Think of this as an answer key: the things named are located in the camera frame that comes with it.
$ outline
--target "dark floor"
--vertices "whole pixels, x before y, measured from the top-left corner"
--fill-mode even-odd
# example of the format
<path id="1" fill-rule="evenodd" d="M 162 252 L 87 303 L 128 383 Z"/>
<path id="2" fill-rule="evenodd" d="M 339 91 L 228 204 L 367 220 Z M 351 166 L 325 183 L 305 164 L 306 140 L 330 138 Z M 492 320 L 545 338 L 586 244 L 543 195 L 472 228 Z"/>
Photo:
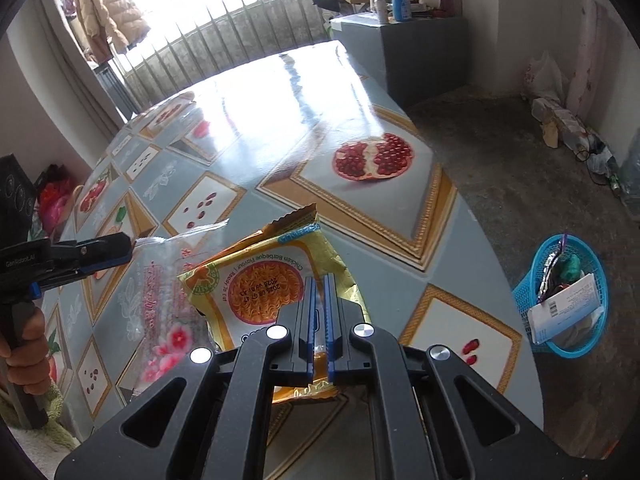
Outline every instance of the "dark floor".
<path id="1" fill-rule="evenodd" d="M 609 284 L 599 345 L 566 360 L 537 354 L 545 431 L 575 456 L 601 457 L 626 428 L 640 396 L 640 232 L 609 187 L 561 146 L 544 145 L 520 98 L 444 97 L 408 110 L 475 213 L 511 286 L 539 244 L 562 232 L 587 242 Z"/>

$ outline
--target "white wall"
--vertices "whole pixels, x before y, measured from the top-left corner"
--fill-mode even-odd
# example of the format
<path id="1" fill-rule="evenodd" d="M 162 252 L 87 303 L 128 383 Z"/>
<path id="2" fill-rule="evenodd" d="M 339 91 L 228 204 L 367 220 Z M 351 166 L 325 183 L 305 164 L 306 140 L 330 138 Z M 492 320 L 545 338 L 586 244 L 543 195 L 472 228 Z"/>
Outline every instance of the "white wall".
<path id="1" fill-rule="evenodd" d="M 605 64 L 586 123 L 619 163 L 640 128 L 640 49 L 608 0 Z M 548 50 L 570 79 L 582 0 L 462 0 L 474 51 L 472 82 L 496 94 L 516 93 L 531 57 Z"/>
<path id="2" fill-rule="evenodd" d="M 24 79 L 66 142 L 85 166 L 94 167 L 108 140 L 96 127 L 66 81 L 47 43 L 32 0 L 27 0 L 7 30 Z M 70 168 L 85 173 L 84 168 Z"/>
<path id="3" fill-rule="evenodd" d="M 32 181 L 49 164 L 64 164 L 78 182 L 84 182 L 91 167 L 31 91 L 6 36 L 0 39 L 0 75 L 0 155 L 15 153 Z"/>

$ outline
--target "puffer jacket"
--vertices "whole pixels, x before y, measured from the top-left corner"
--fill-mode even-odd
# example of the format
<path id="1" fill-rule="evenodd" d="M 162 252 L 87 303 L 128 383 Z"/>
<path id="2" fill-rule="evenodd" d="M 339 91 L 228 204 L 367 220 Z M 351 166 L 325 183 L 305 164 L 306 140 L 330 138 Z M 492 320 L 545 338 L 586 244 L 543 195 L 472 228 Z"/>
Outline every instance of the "puffer jacket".
<path id="1" fill-rule="evenodd" d="M 89 37 L 100 34 L 102 25 L 119 54 L 142 41 L 150 30 L 133 0 L 80 0 L 80 9 Z"/>

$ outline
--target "glossy table surface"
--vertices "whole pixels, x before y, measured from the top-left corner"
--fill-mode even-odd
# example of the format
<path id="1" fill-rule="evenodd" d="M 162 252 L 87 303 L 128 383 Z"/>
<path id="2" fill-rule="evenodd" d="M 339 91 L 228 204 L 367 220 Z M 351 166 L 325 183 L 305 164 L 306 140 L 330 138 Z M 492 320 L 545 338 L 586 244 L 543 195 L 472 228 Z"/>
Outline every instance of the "glossy table surface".
<path id="1" fill-rule="evenodd" d="M 213 192 L 212 204 L 196 204 Z M 374 324 L 404 344 L 443 342 L 460 354 L 476 338 L 478 372 L 542 427 L 536 367 L 491 245 L 412 122 L 340 43 L 248 63 L 135 118 L 89 177 L 63 239 L 116 224 L 134 237 L 171 237 L 228 219 L 198 242 L 214 254 L 308 203 Z M 61 348 L 56 379 L 80 439 L 129 402 L 140 373 L 141 272 L 134 260 L 44 297 L 47 335 L 55 330 Z M 98 370 L 91 389 L 89 368 Z M 370 446 L 358 391 L 278 405 L 265 477 L 372 478 Z"/>

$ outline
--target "green logo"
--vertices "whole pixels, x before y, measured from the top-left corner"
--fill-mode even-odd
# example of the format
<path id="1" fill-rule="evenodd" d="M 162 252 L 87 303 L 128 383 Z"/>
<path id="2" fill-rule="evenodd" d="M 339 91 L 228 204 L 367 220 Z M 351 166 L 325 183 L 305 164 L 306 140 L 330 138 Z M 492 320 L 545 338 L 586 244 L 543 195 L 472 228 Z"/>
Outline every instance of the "green logo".
<path id="1" fill-rule="evenodd" d="M 218 286 L 220 281 L 220 274 L 214 264 L 207 264 L 205 267 L 201 267 L 191 271 L 193 274 L 187 277 L 187 280 L 195 279 L 195 285 L 191 287 L 195 296 L 202 296 L 209 294 L 214 288 Z"/>

